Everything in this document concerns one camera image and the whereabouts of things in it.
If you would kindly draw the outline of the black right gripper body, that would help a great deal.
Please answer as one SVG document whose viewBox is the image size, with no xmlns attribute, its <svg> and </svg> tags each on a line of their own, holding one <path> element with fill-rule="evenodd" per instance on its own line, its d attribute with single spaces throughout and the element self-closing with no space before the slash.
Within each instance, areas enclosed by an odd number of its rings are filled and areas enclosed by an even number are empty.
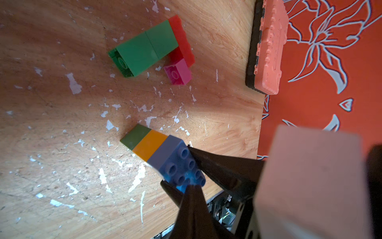
<svg viewBox="0 0 382 239">
<path fill-rule="evenodd" d="M 267 160 L 236 159 L 248 180 L 244 239 L 379 239 L 382 146 L 351 133 L 281 126 Z"/>
</svg>

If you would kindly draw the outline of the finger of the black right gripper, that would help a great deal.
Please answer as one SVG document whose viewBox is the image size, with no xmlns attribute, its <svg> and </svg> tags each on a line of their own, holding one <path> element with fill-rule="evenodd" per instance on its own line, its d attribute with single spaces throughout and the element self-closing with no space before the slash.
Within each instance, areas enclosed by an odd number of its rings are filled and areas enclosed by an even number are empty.
<svg viewBox="0 0 382 239">
<path fill-rule="evenodd" d="M 255 195 L 265 161 L 209 153 L 189 147 L 198 167 L 236 200 Z"/>
<path fill-rule="evenodd" d="M 166 192 L 166 194 L 172 199 L 175 205 L 180 208 L 184 193 L 179 191 L 174 185 L 169 182 L 162 180 L 160 182 L 162 189 Z"/>
</svg>

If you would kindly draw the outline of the blue lego brick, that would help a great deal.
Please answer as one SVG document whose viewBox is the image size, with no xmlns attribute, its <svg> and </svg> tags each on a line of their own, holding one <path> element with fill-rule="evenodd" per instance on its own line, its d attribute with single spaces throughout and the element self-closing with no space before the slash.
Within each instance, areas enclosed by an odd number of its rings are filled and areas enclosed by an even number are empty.
<svg viewBox="0 0 382 239">
<path fill-rule="evenodd" d="M 148 159 L 163 179 L 185 192 L 188 185 L 206 184 L 206 178 L 199 169 L 189 148 L 180 138 L 169 135 L 162 145 Z"/>
</svg>

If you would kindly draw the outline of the yellow lego brick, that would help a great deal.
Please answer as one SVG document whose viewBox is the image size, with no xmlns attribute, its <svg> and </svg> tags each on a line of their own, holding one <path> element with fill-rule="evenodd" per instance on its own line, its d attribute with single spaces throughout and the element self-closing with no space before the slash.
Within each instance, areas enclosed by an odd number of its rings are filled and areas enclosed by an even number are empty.
<svg viewBox="0 0 382 239">
<path fill-rule="evenodd" d="M 143 161 L 147 162 L 154 152 L 167 139 L 167 135 L 155 130 L 150 130 L 148 134 L 133 149 L 134 154 L 139 156 Z"/>
</svg>

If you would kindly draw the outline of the pink lego brick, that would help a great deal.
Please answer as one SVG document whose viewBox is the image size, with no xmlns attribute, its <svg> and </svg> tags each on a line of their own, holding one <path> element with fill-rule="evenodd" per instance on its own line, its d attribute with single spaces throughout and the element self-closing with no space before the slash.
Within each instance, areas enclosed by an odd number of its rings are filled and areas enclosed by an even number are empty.
<svg viewBox="0 0 382 239">
<path fill-rule="evenodd" d="M 186 85 L 192 80 L 192 73 L 184 58 L 164 66 L 164 70 L 172 85 Z"/>
</svg>

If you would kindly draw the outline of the red lego brick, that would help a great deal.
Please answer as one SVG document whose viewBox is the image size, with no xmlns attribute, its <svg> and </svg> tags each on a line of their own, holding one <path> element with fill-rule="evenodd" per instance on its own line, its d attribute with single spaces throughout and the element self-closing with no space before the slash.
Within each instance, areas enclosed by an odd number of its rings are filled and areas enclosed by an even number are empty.
<svg viewBox="0 0 382 239">
<path fill-rule="evenodd" d="M 195 56 L 192 53 L 191 45 L 183 29 L 182 20 L 178 15 L 175 15 L 169 18 L 169 23 L 179 45 L 169 53 L 170 61 L 176 63 L 181 59 L 185 59 L 187 66 L 190 68 L 195 63 Z"/>
</svg>

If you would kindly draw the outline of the green lego brick front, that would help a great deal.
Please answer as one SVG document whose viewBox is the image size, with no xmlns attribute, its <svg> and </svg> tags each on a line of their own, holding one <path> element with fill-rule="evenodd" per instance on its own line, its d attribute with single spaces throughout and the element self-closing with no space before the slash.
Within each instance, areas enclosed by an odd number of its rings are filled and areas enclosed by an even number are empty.
<svg viewBox="0 0 382 239">
<path fill-rule="evenodd" d="M 145 32 L 118 45 L 108 55 L 125 78 L 136 77 L 159 61 Z"/>
</svg>

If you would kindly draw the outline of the small green lego brick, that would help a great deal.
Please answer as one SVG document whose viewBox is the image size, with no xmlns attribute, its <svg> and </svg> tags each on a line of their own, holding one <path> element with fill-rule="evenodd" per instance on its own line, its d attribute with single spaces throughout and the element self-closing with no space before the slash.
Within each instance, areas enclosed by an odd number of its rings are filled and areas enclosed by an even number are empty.
<svg viewBox="0 0 382 239">
<path fill-rule="evenodd" d="M 150 128 L 137 124 L 131 131 L 129 131 L 120 142 L 128 149 L 134 150 L 134 148 L 145 138 L 145 136 L 151 131 Z"/>
</svg>

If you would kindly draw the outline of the tall green lego brick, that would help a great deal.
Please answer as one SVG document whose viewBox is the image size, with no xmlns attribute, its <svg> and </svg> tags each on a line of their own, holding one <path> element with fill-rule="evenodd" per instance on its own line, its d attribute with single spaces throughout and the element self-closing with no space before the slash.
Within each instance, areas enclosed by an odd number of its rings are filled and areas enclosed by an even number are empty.
<svg viewBox="0 0 382 239">
<path fill-rule="evenodd" d="M 159 60 L 179 47 L 168 20 L 147 30 L 146 35 Z"/>
</svg>

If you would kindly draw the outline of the orange plastic tool case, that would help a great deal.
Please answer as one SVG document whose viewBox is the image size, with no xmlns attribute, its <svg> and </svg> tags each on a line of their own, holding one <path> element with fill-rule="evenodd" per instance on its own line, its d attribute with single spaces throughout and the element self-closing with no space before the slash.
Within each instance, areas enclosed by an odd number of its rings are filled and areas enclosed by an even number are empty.
<svg viewBox="0 0 382 239">
<path fill-rule="evenodd" d="M 256 1 L 245 84 L 265 95 L 279 92 L 288 15 L 283 1 Z"/>
</svg>

